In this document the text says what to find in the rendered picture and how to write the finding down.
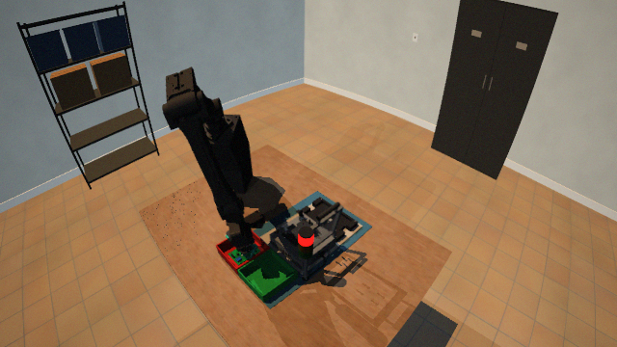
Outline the green circuit board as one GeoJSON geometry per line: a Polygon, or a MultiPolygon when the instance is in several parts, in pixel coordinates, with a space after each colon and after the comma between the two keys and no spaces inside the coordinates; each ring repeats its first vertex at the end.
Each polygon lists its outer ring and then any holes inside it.
{"type": "MultiPolygon", "coordinates": [[[[260,252],[260,249],[257,248],[256,251],[254,252],[254,255],[259,253],[259,252],[260,252]]],[[[248,253],[247,256],[250,256],[250,254],[251,253],[248,253]]],[[[234,251],[230,252],[228,255],[237,263],[237,265],[240,265],[241,263],[243,263],[244,261],[246,261],[248,259],[243,254],[241,254],[237,249],[235,249],[234,251]]]]}

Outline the green bin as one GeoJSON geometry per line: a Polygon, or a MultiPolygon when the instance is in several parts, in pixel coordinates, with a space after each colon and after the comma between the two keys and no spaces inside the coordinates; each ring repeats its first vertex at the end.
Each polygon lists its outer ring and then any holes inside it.
{"type": "Polygon", "coordinates": [[[239,277],[264,303],[298,279],[298,271],[272,249],[237,271],[239,277]]]}

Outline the red open box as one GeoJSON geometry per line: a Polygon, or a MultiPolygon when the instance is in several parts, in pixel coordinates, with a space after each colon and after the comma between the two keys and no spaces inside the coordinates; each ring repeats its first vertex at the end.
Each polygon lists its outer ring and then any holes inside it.
{"type": "Polygon", "coordinates": [[[230,252],[232,252],[232,251],[234,251],[236,249],[236,248],[234,248],[231,245],[231,243],[230,243],[230,241],[228,239],[226,239],[226,240],[224,240],[221,243],[216,245],[218,253],[228,263],[228,265],[234,270],[234,272],[237,275],[238,275],[238,271],[237,271],[238,269],[240,269],[244,265],[248,264],[250,261],[254,260],[255,258],[260,256],[261,254],[264,254],[265,252],[267,252],[270,249],[270,247],[264,241],[262,241],[254,232],[253,232],[253,238],[255,239],[255,243],[258,244],[258,248],[260,249],[260,252],[255,254],[253,256],[253,258],[247,259],[246,261],[244,261],[240,265],[237,265],[237,263],[228,255],[230,252]]]}

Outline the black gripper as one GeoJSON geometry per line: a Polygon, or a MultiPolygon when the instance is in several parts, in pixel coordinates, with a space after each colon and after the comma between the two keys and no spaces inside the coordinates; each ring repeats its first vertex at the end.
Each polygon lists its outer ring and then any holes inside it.
{"type": "MultiPolygon", "coordinates": [[[[226,238],[230,241],[230,238],[229,238],[229,230],[226,232],[226,234],[227,234],[227,235],[226,235],[226,238]]],[[[242,247],[242,248],[237,248],[237,250],[238,250],[241,254],[243,254],[245,257],[247,257],[248,259],[251,259],[251,258],[253,257],[253,255],[254,255],[255,250],[258,248],[258,246],[257,246],[257,244],[255,243],[255,240],[254,240],[254,238],[253,238],[253,237],[252,237],[252,238],[250,238],[250,239],[248,239],[248,245],[247,245],[247,246],[245,246],[246,248],[245,248],[245,247],[242,247]],[[250,244],[251,244],[251,245],[250,245],[250,244]],[[247,247],[247,246],[248,246],[248,247],[247,247]],[[247,254],[248,254],[249,252],[251,252],[251,255],[250,255],[250,256],[247,256],[247,254]]]]}

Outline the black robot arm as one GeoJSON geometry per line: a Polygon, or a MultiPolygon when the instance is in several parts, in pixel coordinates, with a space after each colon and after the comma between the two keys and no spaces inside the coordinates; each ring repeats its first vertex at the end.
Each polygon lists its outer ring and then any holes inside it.
{"type": "Polygon", "coordinates": [[[226,220],[231,245],[245,247],[253,237],[252,228],[262,228],[265,224],[264,215],[257,210],[244,218],[244,202],[237,198],[226,181],[209,143],[209,140],[216,142],[225,133],[232,119],[224,116],[220,98],[212,100],[201,91],[192,67],[166,76],[166,97],[167,103],[162,105],[165,119],[171,130],[179,128],[182,131],[193,150],[218,213],[226,220]]]}

